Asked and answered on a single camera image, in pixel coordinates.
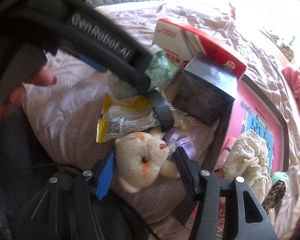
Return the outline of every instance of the white floral cloth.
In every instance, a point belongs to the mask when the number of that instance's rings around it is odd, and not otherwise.
[[[225,179],[233,180],[237,176],[244,177],[260,203],[271,189],[272,182],[268,169],[266,141],[253,130],[239,136],[223,165]]]

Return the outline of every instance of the green object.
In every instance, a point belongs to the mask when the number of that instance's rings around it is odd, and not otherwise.
[[[177,63],[167,59],[166,52],[158,45],[152,45],[150,53],[153,55],[150,65],[145,74],[150,78],[151,85],[148,91],[157,87],[165,89],[168,87],[175,75],[182,70]],[[109,86],[118,99],[132,97],[138,94],[138,91],[127,82],[120,80],[117,76],[111,75]]]
[[[291,41],[289,42],[289,46],[292,45],[292,43],[294,42],[295,39],[296,39],[296,37],[293,35]]]
[[[288,182],[288,180],[289,180],[289,177],[288,177],[288,175],[287,175],[285,172],[278,171],[278,172],[275,172],[275,173],[272,175],[271,180],[272,180],[272,185],[273,185],[274,183],[276,183],[278,180],[284,181],[284,182],[286,183],[286,185],[287,185],[287,182]]]

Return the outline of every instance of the human hand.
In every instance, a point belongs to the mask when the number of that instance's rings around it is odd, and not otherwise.
[[[42,68],[36,74],[25,80],[25,83],[37,86],[50,86],[57,83],[57,77],[53,75],[49,68]],[[0,105],[0,119],[10,115],[11,108],[25,103],[27,91],[23,85],[14,88],[9,94],[9,103]]]

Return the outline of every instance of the teddy bear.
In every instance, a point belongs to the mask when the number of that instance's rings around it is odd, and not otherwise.
[[[151,185],[159,174],[180,177],[176,164],[167,160],[171,147],[163,136],[155,131],[133,132],[115,139],[115,160],[123,190],[136,193]]]
[[[161,127],[149,133],[133,132],[115,139],[115,159],[121,187],[136,193],[151,185],[158,175],[179,178],[174,161],[176,147],[183,147],[190,159],[195,158],[194,135],[185,133],[185,127],[173,127],[162,133]]]

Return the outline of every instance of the black box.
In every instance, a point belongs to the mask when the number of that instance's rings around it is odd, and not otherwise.
[[[237,95],[237,78],[205,55],[197,55],[183,70],[172,105],[208,126],[229,110]]]

